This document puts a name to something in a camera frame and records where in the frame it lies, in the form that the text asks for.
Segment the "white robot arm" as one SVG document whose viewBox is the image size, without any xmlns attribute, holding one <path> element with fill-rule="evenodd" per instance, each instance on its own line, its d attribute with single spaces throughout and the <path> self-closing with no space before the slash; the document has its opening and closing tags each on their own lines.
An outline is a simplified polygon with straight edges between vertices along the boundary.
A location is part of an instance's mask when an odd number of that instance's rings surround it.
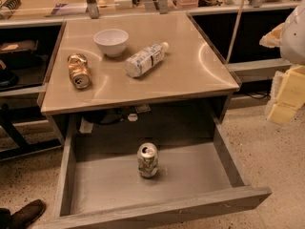
<svg viewBox="0 0 305 229">
<path fill-rule="evenodd" d="M 275 73 L 266 109 L 269 121 L 288 123 L 305 104 L 305 0 L 284 23 L 265 34 L 259 44 L 266 48 L 279 47 L 280 56 L 292 64 L 285 73 Z"/>
</svg>

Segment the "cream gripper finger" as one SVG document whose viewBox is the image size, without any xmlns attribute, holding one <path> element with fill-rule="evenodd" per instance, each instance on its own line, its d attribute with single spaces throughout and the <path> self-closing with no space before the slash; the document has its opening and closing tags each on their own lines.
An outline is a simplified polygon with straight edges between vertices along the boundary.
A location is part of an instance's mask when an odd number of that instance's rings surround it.
<svg viewBox="0 0 305 229">
<path fill-rule="evenodd" d="M 275 48 L 281 46 L 281 33 L 282 29 L 284 27 L 284 24 L 281 23 L 275 28 L 273 28 L 270 32 L 265 34 L 259 41 L 259 44 L 266 48 Z"/>
<path fill-rule="evenodd" d="M 267 119 L 276 124 L 288 123 L 305 104 L 305 66 L 293 65 L 285 73 L 274 75 Z"/>
</svg>

